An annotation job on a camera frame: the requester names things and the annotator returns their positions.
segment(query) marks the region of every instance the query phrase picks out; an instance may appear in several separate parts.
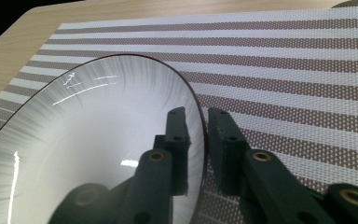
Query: screw hole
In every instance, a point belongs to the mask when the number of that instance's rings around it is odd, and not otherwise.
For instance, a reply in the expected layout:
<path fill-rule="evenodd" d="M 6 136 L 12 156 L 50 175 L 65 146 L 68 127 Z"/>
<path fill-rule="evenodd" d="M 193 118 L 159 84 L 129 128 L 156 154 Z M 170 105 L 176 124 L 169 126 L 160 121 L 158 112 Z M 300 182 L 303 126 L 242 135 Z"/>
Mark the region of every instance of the screw hole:
<path fill-rule="evenodd" d="M 146 224 L 149 223 L 150 219 L 151 216 L 149 214 L 146 212 L 140 212 L 133 217 L 133 222 L 135 224 Z"/>
<path fill-rule="evenodd" d="M 256 152 L 256 153 L 253 154 L 253 157 L 257 161 L 270 161 L 271 160 L 270 155 L 265 153 L 265 152 Z"/>
<path fill-rule="evenodd" d="M 358 206 L 358 190 L 356 189 L 342 189 L 339 194 L 348 203 Z"/>
<path fill-rule="evenodd" d="M 164 159 L 164 154 L 161 152 L 154 152 L 149 155 L 149 160 L 151 161 L 161 161 L 162 159 Z"/>
<path fill-rule="evenodd" d="M 306 224 L 319 223 L 318 220 L 313 215 L 311 215 L 310 213 L 306 213 L 306 212 L 298 213 L 298 219 L 300 219 L 301 222 L 306 223 Z"/>

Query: wooden surface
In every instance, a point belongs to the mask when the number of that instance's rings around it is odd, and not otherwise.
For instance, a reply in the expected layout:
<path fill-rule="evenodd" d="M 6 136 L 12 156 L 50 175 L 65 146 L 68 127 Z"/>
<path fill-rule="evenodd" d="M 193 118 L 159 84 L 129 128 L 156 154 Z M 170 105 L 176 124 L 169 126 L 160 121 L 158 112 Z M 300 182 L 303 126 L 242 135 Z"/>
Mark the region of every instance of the wooden surface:
<path fill-rule="evenodd" d="M 64 22 L 330 8 L 341 2 L 343 0 L 88 0 L 36 7 L 0 36 L 0 91 Z"/>

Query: brass insert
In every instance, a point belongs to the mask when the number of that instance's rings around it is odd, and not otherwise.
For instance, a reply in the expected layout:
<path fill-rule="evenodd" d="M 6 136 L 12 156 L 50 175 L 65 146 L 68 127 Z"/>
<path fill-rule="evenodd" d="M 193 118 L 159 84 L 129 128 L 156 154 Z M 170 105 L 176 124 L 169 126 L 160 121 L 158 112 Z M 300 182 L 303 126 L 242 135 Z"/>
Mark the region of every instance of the brass insert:
<path fill-rule="evenodd" d="M 358 206 L 358 190 L 356 189 L 342 189 L 339 191 L 339 195 L 348 203 L 352 203 Z"/>
<path fill-rule="evenodd" d="M 271 156 L 265 152 L 255 152 L 253 154 L 253 157 L 257 161 L 270 161 L 271 160 Z"/>
<path fill-rule="evenodd" d="M 164 154 L 161 152 L 153 152 L 149 154 L 149 160 L 151 161 L 162 161 L 164 159 Z"/>
<path fill-rule="evenodd" d="M 100 197 L 100 193 L 97 190 L 86 189 L 77 194 L 75 197 L 75 204 L 77 206 L 85 206 L 97 201 L 98 197 Z"/>

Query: woven placemat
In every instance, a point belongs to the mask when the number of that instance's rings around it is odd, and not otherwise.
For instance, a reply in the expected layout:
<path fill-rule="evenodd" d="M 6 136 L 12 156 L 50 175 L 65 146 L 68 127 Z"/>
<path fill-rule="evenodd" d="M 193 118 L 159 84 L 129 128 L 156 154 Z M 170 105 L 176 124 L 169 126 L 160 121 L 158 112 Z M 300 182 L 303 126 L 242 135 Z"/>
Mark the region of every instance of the woven placemat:
<path fill-rule="evenodd" d="M 358 185 L 358 7 L 62 24 L 0 92 L 0 128 L 30 97 L 95 58 L 136 53 L 178 70 L 252 147 L 307 187 Z M 242 223 L 208 168 L 196 223 Z"/>

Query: dark background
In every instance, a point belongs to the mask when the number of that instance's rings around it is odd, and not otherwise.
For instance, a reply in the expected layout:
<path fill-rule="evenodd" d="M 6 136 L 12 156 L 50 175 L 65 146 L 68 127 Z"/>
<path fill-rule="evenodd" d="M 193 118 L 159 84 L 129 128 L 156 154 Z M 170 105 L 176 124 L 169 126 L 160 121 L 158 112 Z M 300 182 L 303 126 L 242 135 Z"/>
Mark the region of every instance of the dark background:
<path fill-rule="evenodd" d="M 0 1 L 0 35 L 10 27 L 22 14 L 33 7 L 48 6 L 80 0 L 13 0 Z"/>

